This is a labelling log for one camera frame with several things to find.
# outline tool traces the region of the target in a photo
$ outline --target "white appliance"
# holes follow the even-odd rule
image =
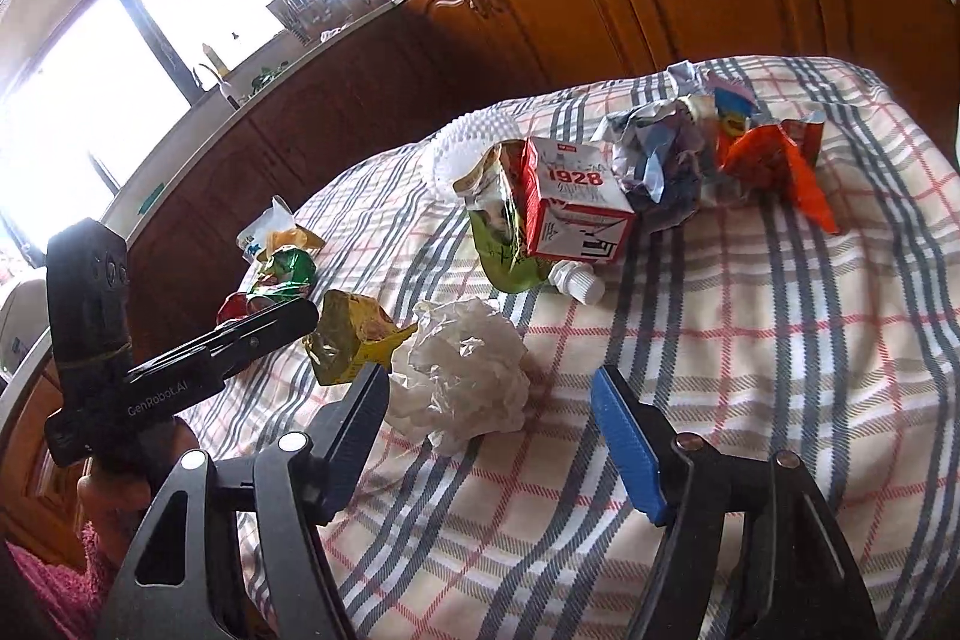
[[[50,325],[47,271],[31,269],[0,287],[0,389]]]

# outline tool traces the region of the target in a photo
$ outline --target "crumpled tissue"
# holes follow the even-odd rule
[[[522,429],[527,349],[496,302],[419,302],[414,313],[416,333],[392,357],[387,423],[411,442],[426,437],[440,456],[477,434]]]

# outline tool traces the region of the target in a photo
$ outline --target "red and white carton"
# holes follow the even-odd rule
[[[531,137],[521,181],[529,255],[616,261],[635,214],[600,148]]]

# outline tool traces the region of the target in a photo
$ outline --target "yellow wrapper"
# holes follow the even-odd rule
[[[265,262],[267,258],[274,255],[278,249],[285,245],[292,244],[293,247],[299,247],[301,250],[323,250],[326,242],[314,234],[310,229],[304,226],[296,225],[296,228],[286,231],[272,231],[267,234],[266,247],[257,255],[257,261]]]
[[[366,362],[390,369],[394,351],[416,332],[416,323],[397,328],[376,299],[342,290],[323,295],[317,329],[304,337],[304,348],[321,386],[349,383]]]

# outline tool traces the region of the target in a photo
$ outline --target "pink towel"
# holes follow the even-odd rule
[[[44,564],[16,545],[8,544],[16,566],[67,640],[93,640],[100,610],[116,577],[116,567],[100,552],[97,534],[91,525],[83,529],[82,539],[85,573]]]

